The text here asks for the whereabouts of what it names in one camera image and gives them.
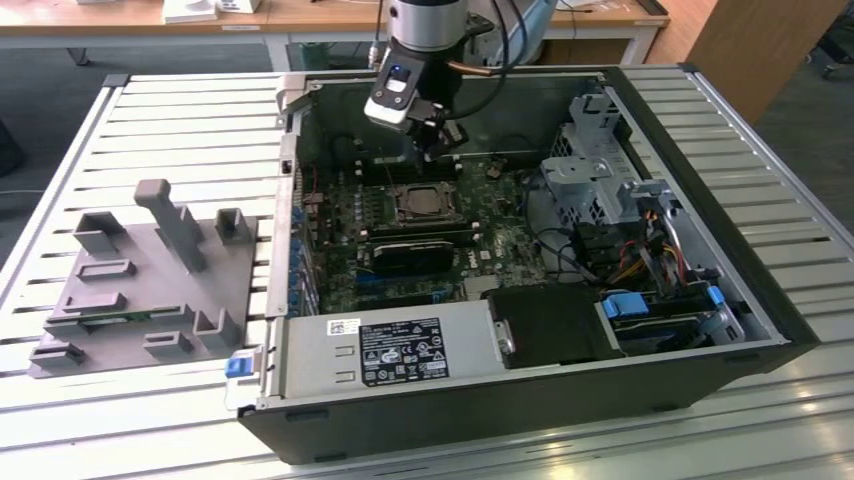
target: white box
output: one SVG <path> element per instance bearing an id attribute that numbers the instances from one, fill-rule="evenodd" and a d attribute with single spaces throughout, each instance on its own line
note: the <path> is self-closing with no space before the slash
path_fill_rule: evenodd
<path id="1" fill-rule="evenodd" d="M 217 0 L 217 8 L 221 12 L 255 13 L 262 0 Z"/>
<path id="2" fill-rule="evenodd" d="M 163 23 L 217 20 L 215 0 L 163 0 Z"/>

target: motherboard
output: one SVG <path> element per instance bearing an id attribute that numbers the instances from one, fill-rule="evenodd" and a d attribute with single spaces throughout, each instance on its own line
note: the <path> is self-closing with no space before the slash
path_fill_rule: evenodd
<path id="1" fill-rule="evenodd" d="M 521 215 L 531 171 L 506 166 L 478 156 L 411 172 L 390 157 L 309 170 L 322 313 L 475 300 L 494 288 L 547 281 Z"/>

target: barcode sticker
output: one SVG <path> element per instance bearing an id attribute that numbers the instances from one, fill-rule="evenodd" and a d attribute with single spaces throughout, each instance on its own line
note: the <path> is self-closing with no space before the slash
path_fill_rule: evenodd
<path id="1" fill-rule="evenodd" d="M 239 31 L 255 31 L 255 30 L 261 30 L 262 27 L 259 27 L 258 25 L 223 25 L 223 31 L 225 32 L 239 32 Z"/>
<path id="2" fill-rule="evenodd" d="M 362 325 L 361 318 L 343 318 L 341 320 L 330 320 L 326 322 L 326 334 L 333 335 L 353 335 L 359 333 L 359 325 Z"/>

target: red wire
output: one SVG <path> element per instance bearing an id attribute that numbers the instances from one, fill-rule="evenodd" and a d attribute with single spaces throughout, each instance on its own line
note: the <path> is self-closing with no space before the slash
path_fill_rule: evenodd
<path id="1" fill-rule="evenodd" d="M 624 268 L 624 264 L 626 263 L 626 249 L 636 244 L 634 240 L 629 240 L 624 245 L 624 248 L 620 249 L 620 268 Z"/>

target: gray floor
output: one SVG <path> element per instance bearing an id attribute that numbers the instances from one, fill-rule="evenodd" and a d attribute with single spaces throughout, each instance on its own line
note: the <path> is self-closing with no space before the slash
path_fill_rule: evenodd
<path id="1" fill-rule="evenodd" d="M 346 46 L 345 57 L 353 47 Z M 76 67 L 63 50 L 0 50 L 0 118 L 28 162 L 0 178 L 0 191 L 44 189 L 108 73 L 270 70 L 263 46 L 96 49 Z M 854 228 L 854 69 L 821 79 L 824 59 L 805 64 L 758 130 L 849 229 Z M 39 195 L 0 195 L 0 261 L 15 245 Z"/>

